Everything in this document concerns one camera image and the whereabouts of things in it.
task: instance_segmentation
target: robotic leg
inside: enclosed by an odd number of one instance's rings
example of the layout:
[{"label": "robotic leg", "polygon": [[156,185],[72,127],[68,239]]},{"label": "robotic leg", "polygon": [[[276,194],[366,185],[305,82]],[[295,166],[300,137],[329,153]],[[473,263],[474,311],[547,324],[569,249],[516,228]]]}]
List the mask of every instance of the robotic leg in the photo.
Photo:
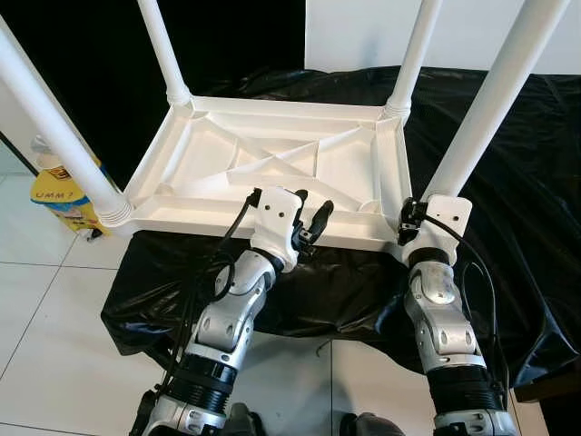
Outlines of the robotic leg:
[{"label": "robotic leg", "polygon": [[[430,197],[428,203],[409,200],[404,206],[399,241],[404,245],[402,257],[409,264],[406,312],[414,322],[419,356],[436,407],[434,435],[516,436],[503,405],[506,399],[495,386],[462,312],[450,266],[470,209],[468,200],[441,195]],[[357,421],[368,421],[365,415]],[[357,421],[341,436],[398,434],[390,422],[358,425]]]},{"label": "robotic leg", "polygon": [[[202,312],[171,380],[157,394],[144,395],[132,436],[208,436],[224,427],[226,402],[267,291],[278,274],[292,271],[299,252],[319,238],[332,213],[333,203],[327,201],[305,230],[299,218],[306,198],[306,191],[291,193],[281,188],[255,190],[249,197],[250,205],[256,207],[251,248],[233,268],[225,267],[218,274],[216,300]],[[249,415],[241,407],[233,410],[231,430],[249,424]]]}]

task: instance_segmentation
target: silver metal joint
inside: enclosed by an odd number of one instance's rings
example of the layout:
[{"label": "silver metal joint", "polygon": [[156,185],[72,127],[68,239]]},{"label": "silver metal joint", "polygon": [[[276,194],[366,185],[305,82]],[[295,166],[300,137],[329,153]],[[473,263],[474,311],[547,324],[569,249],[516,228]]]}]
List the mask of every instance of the silver metal joint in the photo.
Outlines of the silver metal joint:
[{"label": "silver metal joint", "polygon": [[434,418],[437,429],[464,425],[468,436],[517,436],[517,429],[507,411],[451,411]]},{"label": "silver metal joint", "polygon": [[[216,293],[228,280],[228,267],[216,278]],[[254,318],[266,302],[266,293],[276,280],[271,262],[246,250],[234,264],[228,292],[210,303],[192,333],[186,354],[197,354],[239,370],[246,354]]]},{"label": "silver metal joint", "polygon": [[204,426],[221,429],[226,415],[200,409],[183,401],[162,395],[153,409],[143,435],[150,434],[157,427],[168,427],[183,434],[199,436]]},{"label": "silver metal joint", "polygon": [[420,262],[409,277],[405,307],[414,322],[424,372],[456,365],[486,368],[474,330],[462,312],[452,268]]}]

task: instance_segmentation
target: black tarp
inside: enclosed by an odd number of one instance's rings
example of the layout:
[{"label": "black tarp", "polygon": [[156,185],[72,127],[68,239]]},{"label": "black tarp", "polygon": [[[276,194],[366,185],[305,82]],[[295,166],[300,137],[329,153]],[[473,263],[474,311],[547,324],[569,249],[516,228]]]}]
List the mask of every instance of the black tarp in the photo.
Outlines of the black tarp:
[{"label": "black tarp", "polygon": [[[208,94],[334,104],[384,104],[397,67],[324,74],[267,72]],[[424,68],[405,128],[413,192],[420,196],[457,131],[484,72]],[[498,322],[511,384],[551,372],[581,344],[581,77],[531,75],[461,195],[473,202],[466,237],[497,287]],[[102,318],[121,354],[152,356],[171,344],[211,237],[137,233]],[[236,256],[246,241],[231,241]],[[469,254],[458,251],[460,268]],[[261,332],[365,341],[420,370],[403,310],[406,268],[384,253],[319,248],[282,275],[256,320]],[[468,299],[486,345],[489,294],[468,274]],[[208,301],[212,278],[197,295]]]}]

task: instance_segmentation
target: white tile floor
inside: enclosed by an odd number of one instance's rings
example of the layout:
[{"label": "white tile floor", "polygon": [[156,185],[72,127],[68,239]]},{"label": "white tile floor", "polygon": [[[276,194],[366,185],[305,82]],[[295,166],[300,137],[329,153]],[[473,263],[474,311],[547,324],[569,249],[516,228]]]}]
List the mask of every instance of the white tile floor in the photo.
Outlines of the white tile floor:
[{"label": "white tile floor", "polygon": [[27,174],[24,164],[14,156],[8,146],[0,140],[0,174]]},{"label": "white tile floor", "polygon": [[[93,243],[28,201],[31,176],[0,176],[0,436],[127,434],[162,377],[121,357],[99,318],[128,241]],[[336,435],[346,411],[373,411],[431,434],[424,377],[358,342],[255,334],[231,401],[275,435]],[[535,404],[514,404],[522,436],[545,436]]]}]

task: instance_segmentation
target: black cable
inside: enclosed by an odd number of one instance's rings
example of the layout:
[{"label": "black cable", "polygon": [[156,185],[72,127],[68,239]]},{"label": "black cable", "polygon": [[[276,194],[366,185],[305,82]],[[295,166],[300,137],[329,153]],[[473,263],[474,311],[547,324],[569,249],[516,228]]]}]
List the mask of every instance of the black cable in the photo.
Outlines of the black cable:
[{"label": "black cable", "polygon": [[450,227],[445,225],[443,222],[437,220],[436,218],[433,218],[425,213],[423,213],[421,216],[426,221],[428,221],[428,222],[436,225],[440,229],[444,230],[446,233],[448,233],[450,236],[452,236],[454,239],[456,239],[459,243],[461,243],[466,248],[468,248],[470,250],[470,252],[472,253],[472,255],[477,259],[480,266],[482,267],[481,272],[483,273],[484,277],[487,279],[488,287],[490,289],[490,294],[491,294],[491,310],[490,310],[491,343],[490,343],[490,354],[489,355],[490,355],[490,361],[492,362],[492,364],[490,365],[490,372],[492,374],[493,379],[496,380],[497,377],[496,377],[495,365],[496,365],[497,361],[496,361],[495,351],[497,350],[498,356],[500,359],[500,362],[498,364],[500,365],[500,367],[502,368],[502,371],[503,371],[503,380],[501,382],[502,389],[503,389],[502,403],[503,403],[504,409],[506,410],[507,405],[508,405],[509,373],[508,373],[507,360],[505,358],[504,352],[502,350],[502,346],[500,344],[500,335],[498,334],[497,295],[496,295],[496,291],[494,288],[494,283],[492,282],[492,277],[490,275],[490,272],[489,272],[484,260],[482,259],[482,257],[480,257],[480,255],[478,254],[476,249],[466,239],[464,239],[462,236],[460,236],[458,233],[456,233],[453,229],[451,229]]},{"label": "black cable", "polygon": [[[248,212],[248,208],[251,205],[253,205],[253,206],[258,205],[260,195],[261,195],[261,190],[255,189],[251,195],[246,197],[246,201],[244,202],[244,205],[242,206],[240,212],[238,213],[238,215],[234,219],[234,222],[231,224],[230,228],[226,231],[226,233],[220,239],[220,241],[216,245],[216,248],[212,251],[210,256],[208,256],[207,261],[205,262],[203,267],[200,269],[200,271],[194,277],[193,288],[196,289],[200,286],[200,283],[203,280],[203,277],[208,273],[208,271],[211,268],[215,268],[216,266],[221,266],[221,265],[229,267],[228,268],[228,278],[226,280],[226,283],[224,284],[223,289],[212,298],[213,301],[220,300],[224,295],[226,295],[228,293],[228,291],[231,288],[232,281],[234,279],[234,272],[235,272],[234,260],[232,259],[232,257],[228,253],[222,252],[222,248],[231,239],[234,232],[236,232],[236,229],[240,225],[242,219],[244,218],[244,215],[246,215],[246,213]],[[221,262],[221,263],[215,262],[216,258],[218,256],[225,257],[226,262]],[[156,395],[158,397],[159,397],[159,395],[161,395],[162,393],[164,393],[166,391],[166,389],[170,383],[170,380],[171,380],[173,374],[175,373],[175,369],[177,366],[177,358],[178,358],[178,354],[180,352],[180,347],[185,349],[185,347],[187,346],[187,342],[190,340],[190,336],[192,335],[193,316],[194,316],[194,310],[195,310],[195,304],[194,304],[195,300],[194,300],[193,296],[196,294],[196,292],[193,292],[192,290],[187,290],[186,292],[187,292],[187,295],[186,295],[186,299],[185,299],[182,313],[180,316],[180,323],[179,323],[178,331],[176,334],[175,342],[174,342],[174,345],[172,348],[172,355],[171,355],[170,364],[169,364],[168,369],[163,377],[162,384],[159,386],[156,386],[156,389],[157,389]]]},{"label": "black cable", "polygon": [[470,310],[470,305],[468,304],[468,297],[466,296],[466,272],[470,266],[474,266],[480,272],[480,275],[484,277],[484,273],[480,269],[477,263],[468,262],[462,267],[462,272],[460,273],[460,298],[462,299],[462,307],[464,308],[464,314],[470,323],[472,323],[472,311]]}]

